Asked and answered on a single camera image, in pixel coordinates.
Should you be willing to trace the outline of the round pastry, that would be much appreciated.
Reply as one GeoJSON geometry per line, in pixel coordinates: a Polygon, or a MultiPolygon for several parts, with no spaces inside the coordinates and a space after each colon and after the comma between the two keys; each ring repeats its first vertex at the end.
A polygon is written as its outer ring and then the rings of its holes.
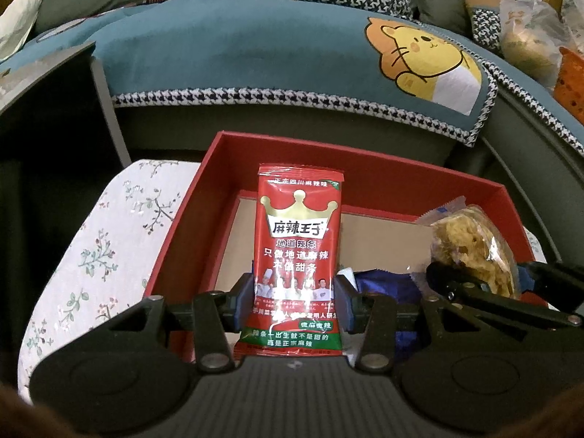
{"type": "Polygon", "coordinates": [[[488,286],[488,291],[517,300],[517,263],[503,235],[480,206],[459,196],[416,220],[433,233],[431,258],[457,267],[488,286]]]}

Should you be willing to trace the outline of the red spicy strip snack packet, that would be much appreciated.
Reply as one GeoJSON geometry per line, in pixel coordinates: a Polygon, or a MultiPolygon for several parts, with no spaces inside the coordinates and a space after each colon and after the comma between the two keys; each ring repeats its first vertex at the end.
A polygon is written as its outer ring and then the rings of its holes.
{"type": "Polygon", "coordinates": [[[235,357],[342,353],[333,287],[342,183],[331,169],[260,165],[253,309],[235,357]]]}

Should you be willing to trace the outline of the blue snack packet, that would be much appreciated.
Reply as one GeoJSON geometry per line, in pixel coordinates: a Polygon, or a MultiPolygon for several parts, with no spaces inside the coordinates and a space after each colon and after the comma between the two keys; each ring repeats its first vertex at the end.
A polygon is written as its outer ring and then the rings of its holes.
{"type": "Polygon", "coordinates": [[[421,304],[422,293],[409,274],[374,269],[356,272],[353,276],[361,294],[393,297],[397,304],[421,304]]]}

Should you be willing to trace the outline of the red rectangular storage box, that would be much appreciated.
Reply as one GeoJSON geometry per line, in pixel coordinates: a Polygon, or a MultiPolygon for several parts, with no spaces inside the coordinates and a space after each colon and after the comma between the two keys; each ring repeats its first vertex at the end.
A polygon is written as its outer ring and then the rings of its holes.
{"type": "Polygon", "coordinates": [[[343,173],[338,262],[356,271],[424,269],[431,232],[414,221],[459,196],[498,227],[518,262],[534,258],[520,216],[498,183],[431,164],[346,146],[220,132],[194,176],[146,287],[167,304],[228,290],[253,263],[261,163],[343,173]]]}

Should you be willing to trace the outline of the floral tablecloth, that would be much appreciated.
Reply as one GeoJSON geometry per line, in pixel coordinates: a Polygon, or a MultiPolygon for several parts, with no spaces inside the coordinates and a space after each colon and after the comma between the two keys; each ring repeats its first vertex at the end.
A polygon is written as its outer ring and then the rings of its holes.
{"type": "Polygon", "coordinates": [[[32,311],[18,361],[23,399],[43,358],[142,299],[198,169],[196,162],[140,160],[109,182],[32,311]]]}

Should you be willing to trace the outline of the orange plastic basket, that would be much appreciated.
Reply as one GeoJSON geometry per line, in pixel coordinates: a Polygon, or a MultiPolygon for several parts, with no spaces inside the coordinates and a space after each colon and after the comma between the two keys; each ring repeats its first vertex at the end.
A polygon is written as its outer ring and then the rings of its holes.
{"type": "Polygon", "coordinates": [[[580,124],[584,124],[584,60],[567,47],[562,46],[559,50],[562,61],[553,97],[580,124]]]}

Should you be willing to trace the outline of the clear plastic bag on sofa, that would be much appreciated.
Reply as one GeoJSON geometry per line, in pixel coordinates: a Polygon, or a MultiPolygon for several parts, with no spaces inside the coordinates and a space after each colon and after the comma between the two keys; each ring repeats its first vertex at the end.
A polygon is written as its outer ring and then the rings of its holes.
{"type": "Polygon", "coordinates": [[[500,0],[504,59],[548,90],[555,87],[562,47],[572,40],[557,12],[539,0],[500,0]]]}

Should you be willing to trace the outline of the dark side table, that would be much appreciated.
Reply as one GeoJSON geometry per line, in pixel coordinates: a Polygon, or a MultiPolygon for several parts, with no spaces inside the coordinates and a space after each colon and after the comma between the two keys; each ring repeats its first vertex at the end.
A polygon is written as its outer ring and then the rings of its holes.
{"type": "Polygon", "coordinates": [[[1,77],[1,150],[80,163],[131,164],[96,43],[81,43],[1,77]]]}

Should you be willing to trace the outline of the teal sofa cover with lion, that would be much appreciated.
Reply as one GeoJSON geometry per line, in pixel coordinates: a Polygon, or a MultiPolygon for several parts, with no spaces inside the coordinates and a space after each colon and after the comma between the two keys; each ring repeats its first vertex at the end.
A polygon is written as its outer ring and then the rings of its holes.
{"type": "Polygon", "coordinates": [[[576,151],[583,128],[548,91],[464,36],[296,0],[169,0],[31,40],[16,70],[93,43],[118,107],[281,105],[356,113],[473,145],[510,92],[576,151]]]}

